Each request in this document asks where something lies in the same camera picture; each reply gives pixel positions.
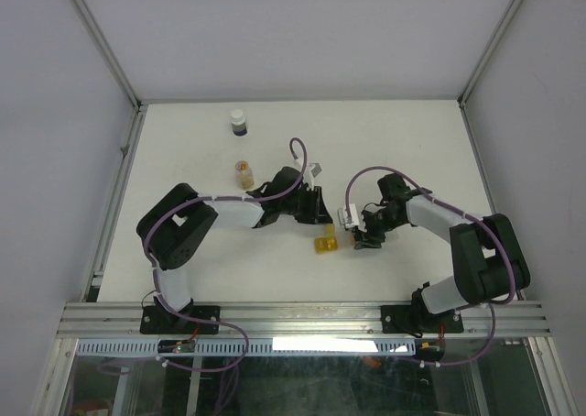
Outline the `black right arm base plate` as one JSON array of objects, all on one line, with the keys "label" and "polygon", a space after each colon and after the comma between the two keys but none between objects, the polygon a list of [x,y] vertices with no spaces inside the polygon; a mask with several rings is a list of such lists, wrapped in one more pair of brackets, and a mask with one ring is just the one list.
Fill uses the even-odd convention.
[{"label": "black right arm base plate", "polygon": [[455,311],[431,314],[411,305],[382,305],[380,319],[384,334],[409,334],[421,338],[423,334],[462,334],[463,324]]}]

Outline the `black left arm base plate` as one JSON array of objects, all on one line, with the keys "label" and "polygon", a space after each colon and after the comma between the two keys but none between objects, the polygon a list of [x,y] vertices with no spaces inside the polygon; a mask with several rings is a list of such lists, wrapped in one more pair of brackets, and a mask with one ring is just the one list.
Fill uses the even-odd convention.
[{"label": "black left arm base plate", "polygon": [[192,334],[198,330],[198,335],[215,335],[219,332],[216,320],[221,318],[219,305],[191,305],[182,311],[192,318],[211,321],[211,323],[195,323],[177,315],[169,313],[163,306],[145,306],[143,308],[142,321],[139,333],[146,335],[155,334]]}]

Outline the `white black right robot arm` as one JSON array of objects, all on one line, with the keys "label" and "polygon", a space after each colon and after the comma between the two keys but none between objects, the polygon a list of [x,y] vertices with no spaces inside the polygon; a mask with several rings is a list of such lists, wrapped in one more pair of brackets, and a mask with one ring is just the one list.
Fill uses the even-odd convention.
[{"label": "white black right robot arm", "polygon": [[377,182],[381,200],[375,210],[344,203],[342,222],[354,247],[379,249],[388,233],[404,225],[421,227],[450,246],[452,274],[416,289],[407,306],[385,306],[384,330],[420,337],[438,331],[456,312],[477,306],[507,304],[530,285],[531,275],[509,218],[496,213],[479,218],[389,170]]}]

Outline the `clear glass pill bottle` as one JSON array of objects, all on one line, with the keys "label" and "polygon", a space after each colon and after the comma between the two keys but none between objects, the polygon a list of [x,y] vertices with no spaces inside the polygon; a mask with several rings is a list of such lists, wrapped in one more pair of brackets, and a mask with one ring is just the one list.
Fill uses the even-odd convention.
[{"label": "clear glass pill bottle", "polygon": [[245,191],[251,190],[254,187],[255,180],[250,165],[247,170],[235,170],[235,176],[238,186]]}]

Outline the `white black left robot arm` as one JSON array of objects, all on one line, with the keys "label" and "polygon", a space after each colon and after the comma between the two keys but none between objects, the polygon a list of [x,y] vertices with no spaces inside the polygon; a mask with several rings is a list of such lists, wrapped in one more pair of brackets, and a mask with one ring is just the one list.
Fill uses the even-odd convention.
[{"label": "white black left robot arm", "polygon": [[185,265],[213,228],[263,228],[282,215],[300,224],[331,224],[319,186],[300,171],[282,168],[271,181],[241,196],[197,193],[182,182],[165,195],[136,227],[143,251],[153,267],[155,299],[143,309],[142,334],[217,334],[218,306],[194,303]]}]

